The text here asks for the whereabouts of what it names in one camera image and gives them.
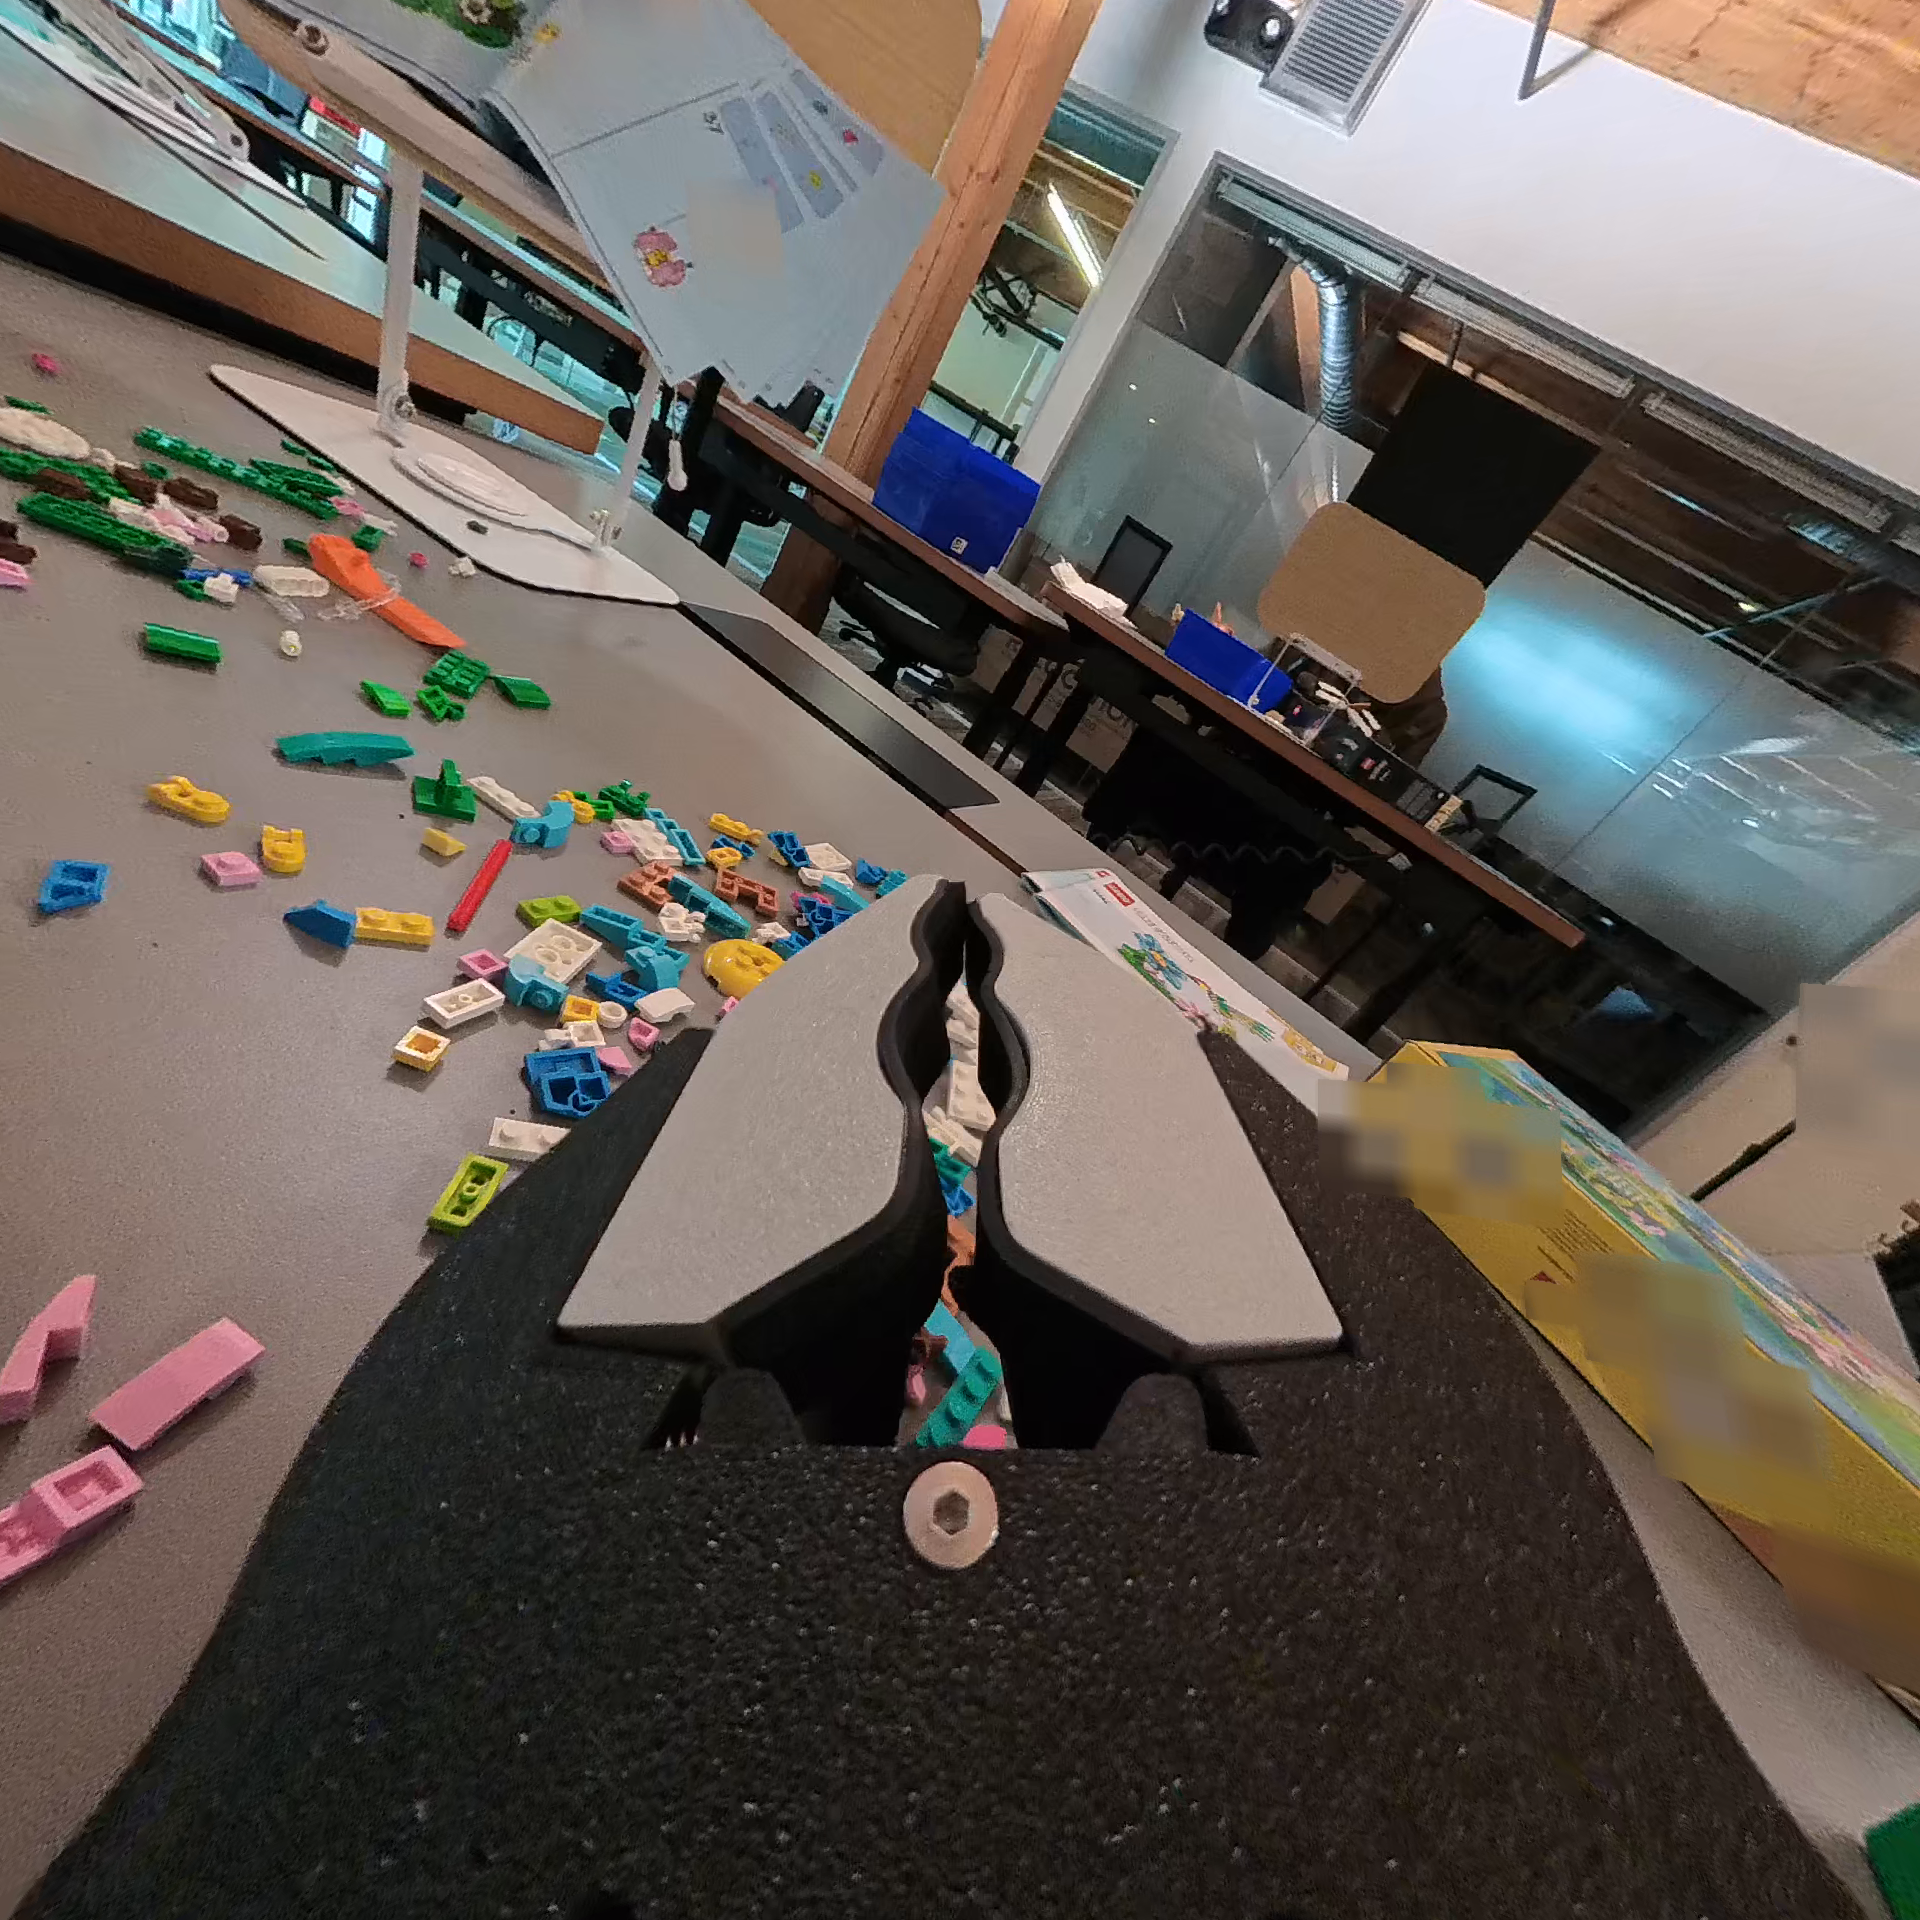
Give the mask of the black hanging panel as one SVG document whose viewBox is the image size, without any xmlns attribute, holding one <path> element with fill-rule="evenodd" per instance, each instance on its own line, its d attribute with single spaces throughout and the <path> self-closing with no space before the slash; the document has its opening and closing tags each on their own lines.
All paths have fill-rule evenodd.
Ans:
<svg viewBox="0 0 1920 1920">
<path fill-rule="evenodd" d="M 1530 407 L 1426 367 L 1348 502 L 1489 588 L 1598 455 Z"/>
</svg>

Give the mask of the white air vent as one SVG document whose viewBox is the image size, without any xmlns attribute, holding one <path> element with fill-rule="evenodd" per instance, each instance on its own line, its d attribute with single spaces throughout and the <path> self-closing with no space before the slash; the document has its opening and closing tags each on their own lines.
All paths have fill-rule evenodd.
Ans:
<svg viewBox="0 0 1920 1920">
<path fill-rule="evenodd" d="M 1263 94 L 1351 138 L 1426 10 L 1426 3 L 1306 5 Z"/>
</svg>

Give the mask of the open instruction booklet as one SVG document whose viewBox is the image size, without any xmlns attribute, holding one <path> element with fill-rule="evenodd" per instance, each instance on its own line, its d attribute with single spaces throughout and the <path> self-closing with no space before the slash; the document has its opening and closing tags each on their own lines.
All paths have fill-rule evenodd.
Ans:
<svg viewBox="0 0 1920 1920">
<path fill-rule="evenodd" d="M 944 191 L 932 164 L 972 83 L 976 5 L 286 5 L 439 96 L 378 108 L 384 130 L 494 202 L 564 207 L 667 376 L 718 367 L 743 398 L 848 379 Z"/>
</svg>

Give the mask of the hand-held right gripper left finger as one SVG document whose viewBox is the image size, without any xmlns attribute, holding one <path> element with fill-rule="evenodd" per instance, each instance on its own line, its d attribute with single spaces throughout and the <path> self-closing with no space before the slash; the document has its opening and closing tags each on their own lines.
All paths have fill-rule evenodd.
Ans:
<svg viewBox="0 0 1920 1920">
<path fill-rule="evenodd" d="M 924 1100 L 968 935 L 968 887 L 913 878 L 697 1036 L 561 1308 L 564 1342 L 759 1371 L 807 1437 L 897 1442 L 950 1266 Z"/>
</svg>

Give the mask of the pile of mixed lego bricks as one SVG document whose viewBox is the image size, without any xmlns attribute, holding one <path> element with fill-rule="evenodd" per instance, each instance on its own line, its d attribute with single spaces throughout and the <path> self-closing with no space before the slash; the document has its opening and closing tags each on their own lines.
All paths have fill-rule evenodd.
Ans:
<svg viewBox="0 0 1920 1920">
<path fill-rule="evenodd" d="M 647 927 L 635 915 L 607 902 L 577 906 L 571 898 L 538 898 L 523 906 L 521 916 L 528 927 L 516 947 L 462 957 L 462 978 L 423 998 L 427 1023 L 415 1023 L 399 1039 L 393 1048 L 399 1067 L 432 1072 L 447 1055 L 448 1039 L 473 1029 L 473 1021 L 492 1019 L 499 1005 L 520 1005 L 551 1027 L 542 1047 L 528 1051 L 523 1060 L 531 1103 L 562 1120 L 559 1132 L 531 1122 L 516 1134 L 512 1147 L 506 1147 L 506 1132 L 497 1127 L 497 1147 L 482 1156 L 468 1156 L 447 1184 L 427 1219 L 432 1231 L 473 1231 L 473 1223 L 494 1204 L 497 1190 L 510 1174 L 507 1159 L 528 1154 L 548 1163 L 564 1140 L 585 1138 L 585 1125 L 596 1112 L 611 1111 L 620 1098 L 618 1077 L 632 1067 L 618 1048 L 616 1021 L 620 1016 L 632 1029 L 632 1044 L 647 1047 L 658 1060 L 656 1069 L 643 1074 L 628 1106 L 616 1112 L 634 1122 L 632 1142 L 616 1154 L 611 1134 L 590 1136 L 587 1147 L 562 1167 L 587 1181 L 611 1176 L 611 1188 L 590 1190 L 595 1204 L 611 1203 L 611 1214 L 600 1215 L 593 1210 L 579 1214 L 571 1203 L 564 1203 L 556 1228 L 536 1219 L 531 1239 L 494 1243 L 494 1250 L 507 1256 L 515 1306 L 531 1306 L 536 1282 L 545 1285 L 542 1316 L 534 1324 L 534 1350 L 539 1360 L 595 1363 L 609 1370 L 616 1355 L 639 1352 L 570 1343 L 559 1333 L 559 1315 L 626 1192 L 646 1144 L 666 1117 L 672 1098 L 681 1093 L 687 1074 L 697 1064 L 697 1036 L 716 1029 L 746 1002 L 720 997 L 705 976 L 705 948 L 724 940 L 756 940 L 782 952 L 787 967 L 801 960 L 804 948 L 854 920 L 858 912 L 913 880 L 899 874 L 878 875 L 874 868 L 859 868 L 859 874 L 881 887 L 874 900 L 863 900 L 844 887 L 839 874 L 830 870 L 811 893 L 796 895 L 794 927 L 756 927 L 736 910 L 736 900 L 752 890 L 751 875 L 718 874 L 720 890 L 713 893 L 703 891 L 690 870 L 628 868 L 620 882 L 632 902 L 647 900 L 658 910 L 658 927 Z M 650 1360 L 716 1381 L 706 1400 L 710 1420 L 716 1420 L 716 1408 L 729 1389 L 746 1384 L 768 1384 L 779 1403 L 779 1416 L 796 1415 L 778 1381 L 767 1374 L 716 1375 L 694 1360 L 654 1355 Z"/>
</svg>

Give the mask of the wooden pillar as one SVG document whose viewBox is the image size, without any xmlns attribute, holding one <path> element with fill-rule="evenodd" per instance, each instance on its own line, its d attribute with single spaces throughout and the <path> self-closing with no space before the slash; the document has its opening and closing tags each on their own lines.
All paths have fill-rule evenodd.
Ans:
<svg viewBox="0 0 1920 1920">
<path fill-rule="evenodd" d="M 754 5 L 855 117 L 942 188 L 839 396 L 823 460 L 868 484 L 970 306 L 1097 3 Z"/>
</svg>

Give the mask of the black office chair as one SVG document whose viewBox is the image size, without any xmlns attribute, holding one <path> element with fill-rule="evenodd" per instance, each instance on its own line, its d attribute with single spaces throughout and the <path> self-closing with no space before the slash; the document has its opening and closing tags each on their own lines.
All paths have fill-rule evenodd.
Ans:
<svg viewBox="0 0 1920 1920">
<path fill-rule="evenodd" d="M 976 671 L 979 638 L 946 632 L 921 612 L 878 591 L 854 566 L 839 570 L 832 600 L 871 639 L 878 654 L 871 677 L 887 690 L 899 690 L 907 668 L 924 668 L 950 682 L 966 682 Z"/>
</svg>

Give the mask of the orange brick separator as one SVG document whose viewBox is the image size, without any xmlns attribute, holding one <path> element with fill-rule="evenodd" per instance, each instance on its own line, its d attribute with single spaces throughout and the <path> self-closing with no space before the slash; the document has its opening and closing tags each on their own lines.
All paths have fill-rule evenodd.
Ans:
<svg viewBox="0 0 1920 1920">
<path fill-rule="evenodd" d="M 307 562 L 323 581 L 363 612 L 374 612 L 407 639 L 436 654 L 465 648 L 465 639 L 443 621 L 423 612 L 378 572 L 367 548 L 340 534 L 308 534 Z"/>
</svg>

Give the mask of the yellow lego set box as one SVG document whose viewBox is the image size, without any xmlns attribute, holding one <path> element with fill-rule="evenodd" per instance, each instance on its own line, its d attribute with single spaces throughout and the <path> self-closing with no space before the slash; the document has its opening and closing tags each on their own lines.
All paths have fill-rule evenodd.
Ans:
<svg viewBox="0 0 1920 1920">
<path fill-rule="evenodd" d="M 1332 1172 L 1408 1200 L 1783 1589 L 1919 1691 L 1919 1389 L 1519 1055 L 1411 1043 L 1314 1095 Z"/>
</svg>

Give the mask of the long wooden desk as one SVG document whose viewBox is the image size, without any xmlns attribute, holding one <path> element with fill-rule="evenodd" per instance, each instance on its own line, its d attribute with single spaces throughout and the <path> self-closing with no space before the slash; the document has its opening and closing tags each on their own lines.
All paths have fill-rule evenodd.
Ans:
<svg viewBox="0 0 1920 1920">
<path fill-rule="evenodd" d="M 1042 791 L 1092 703 L 1092 693 L 1078 679 L 1083 647 L 1059 612 L 994 566 L 972 570 L 913 534 L 874 502 L 871 486 L 827 462 L 785 420 L 724 390 L 689 462 L 706 468 L 722 488 L 705 536 L 705 551 L 716 560 L 732 555 L 746 508 L 756 504 L 832 554 L 868 588 L 936 618 L 954 643 L 980 643 L 988 630 L 1011 632 L 1015 658 L 979 709 L 966 749 L 986 756 L 998 741 L 1008 749 L 1022 747 L 1015 786 L 1032 798 Z M 1066 671 L 1049 724 L 1035 712 L 1015 718 L 1017 698 L 1042 661 Z"/>
<path fill-rule="evenodd" d="M 1056 581 L 1042 588 L 1041 600 L 1063 619 L 1063 647 L 1078 651 L 1078 675 L 1055 723 L 1024 752 L 1015 784 L 1038 796 L 1087 711 L 1108 703 L 1140 735 L 1158 739 L 1234 794 L 1233 828 L 1218 839 L 1226 858 L 1271 850 L 1271 829 L 1282 828 L 1379 887 L 1385 912 L 1370 932 L 1401 925 L 1408 952 L 1354 1005 L 1345 1021 L 1354 1039 L 1371 1039 L 1393 1023 L 1406 998 L 1483 923 L 1530 927 L 1569 952 L 1584 944 L 1578 923 L 1340 773 L 1255 709 L 1169 661 L 1127 619 Z"/>
</svg>

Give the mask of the blue plastic bin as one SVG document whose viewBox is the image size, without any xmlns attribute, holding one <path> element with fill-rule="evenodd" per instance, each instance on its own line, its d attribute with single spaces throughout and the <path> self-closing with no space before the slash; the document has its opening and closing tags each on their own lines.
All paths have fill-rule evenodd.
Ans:
<svg viewBox="0 0 1920 1920">
<path fill-rule="evenodd" d="M 1174 626 L 1167 661 L 1251 712 L 1281 709 L 1294 686 L 1276 658 L 1194 607 Z"/>
</svg>

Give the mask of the metal duct pipe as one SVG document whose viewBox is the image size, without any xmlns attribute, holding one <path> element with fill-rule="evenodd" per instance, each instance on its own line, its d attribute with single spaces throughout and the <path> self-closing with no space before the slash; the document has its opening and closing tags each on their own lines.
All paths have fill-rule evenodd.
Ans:
<svg viewBox="0 0 1920 1920">
<path fill-rule="evenodd" d="M 1348 275 L 1314 256 L 1300 256 L 1299 268 L 1313 283 L 1316 309 L 1316 414 L 1329 430 L 1354 442 L 1360 431 L 1362 293 Z"/>
</svg>

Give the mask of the scattered green lego bricks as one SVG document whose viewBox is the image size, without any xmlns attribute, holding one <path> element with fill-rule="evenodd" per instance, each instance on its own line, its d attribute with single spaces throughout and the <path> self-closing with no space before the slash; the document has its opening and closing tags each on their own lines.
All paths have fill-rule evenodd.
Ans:
<svg viewBox="0 0 1920 1920">
<path fill-rule="evenodd" d="M 27 520 L 154 576 L 200 607 L 235 607 L 248 597 L 276 607 L 276 644 L 289 658 L 302 654 L 307 618 L 383 621 L 308 566 L 307 536 L 353 539 L 407 597 L 383 566 L 393 523 L 370 514 L 314 448 L 286 442 L 292 462 L 233 460 L 155 424 L 140 427 L 136 446 L 140 460 L 88 442 L 35 399 L 6 398 L 2 471 L 16 488 L 6 514 L 8 588 L 30 581 L 35 554 L 19 530 Z M 521 712 L 551 711 L 539 682 L 492 668 L 468 647 L 436 654 L 412 644 L 427 654 L 415 688 L 360 683 L 361 702 L 386 719 L 456 724 L 488 688 Z"/>
</svg>

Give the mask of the white book stand wooden board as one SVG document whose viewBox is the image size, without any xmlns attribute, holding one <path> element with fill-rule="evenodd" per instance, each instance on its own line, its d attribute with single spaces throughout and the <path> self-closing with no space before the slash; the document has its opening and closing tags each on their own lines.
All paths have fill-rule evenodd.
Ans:
<svg viewBox="0 0 1920 1920">
<path fill-rule="evenodd" d="M 314 99 L 338 108 L 338 112 L 386 141 L 392 205 L 375 410 L 368 412 L 347 403 L 298 396 L 292 383 L 254 379 L 251 374 L 230 376 L 231 390 L 248 407 L 286 424 L 329 460 L 338 462 L 350 472 L 361 498 L 378 495 L 392 502 L 400 514 L 418 520 L 451 548 L 475 555 L 482 566 L 503 581 L 545 591 L 574 591 L 640 606 L 675 606 L 680 597 L 671 588 L 632 565 L 616 548 L 618 527 L 634 498 L 634 477 L 640 467 L 647 418 L 656 407 L 660 387 L 676 382 L 650 354 L 616 293 L 612 299 L 639 338 L 643 379 L 635 420 L 616 484 L 616 502 L 600 511 L 593 527 L 545 502 L 539 493 L 492 467 L 486 455 L 462 452 L 451 439 L 417 420 L 407 357 L 415 326 L 417 242 L 425 178 L 436 178 L 467 202 L 490 207 L 502 221 L 512 224 L 516 234 L 536 238 L 559 253 L 595 266 L 585 251 L 571 245 L 571 229 L 559 199 L 545 182 L 536 182 L 536 189 L 528 195 L 516 191 L 512 180 L 497 166 L 506 157 L 506 151 L 488 139 L 475 141 L 467 156 L 486 163 L 486 173 L 492 178 L 492 184 L 510 188 L 506 202 L 494 202 L 478 184 L 454 182 L 443 172 L 425 164 L 415 146 L 384 130 L 378 119 L 378 108 L 423 108 L 427 130 L 454 132 L 459 139 L 472 134 L 468 125 L 448 112 L 431 88 L 422 88 L 383 61 L 356 54 L 347 46 L 340 47 L 340 77 L 361 84 L 370 83 L 375 100 L 370 104 L 337 100 L 326 88 L 326 80 L 329 77 L 327 37 L 311 31 L 286 5 L 225 5 L 225 14 L 242 43 L 259 52 L 265 63 L 272 63 Z"/>
</svg>

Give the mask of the grey desk with wooden edge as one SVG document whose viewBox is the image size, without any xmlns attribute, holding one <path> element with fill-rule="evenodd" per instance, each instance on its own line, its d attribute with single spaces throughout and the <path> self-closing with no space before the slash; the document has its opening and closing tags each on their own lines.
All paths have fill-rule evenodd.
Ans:
<svg viewBox="0 0 1920 1920">
<path fill-rule="evenodd" d="M 6 34 L 6 251 L 115 285 L 363 392 L 384 268 L 311 205 L 200 172 Z"/>
</svg>

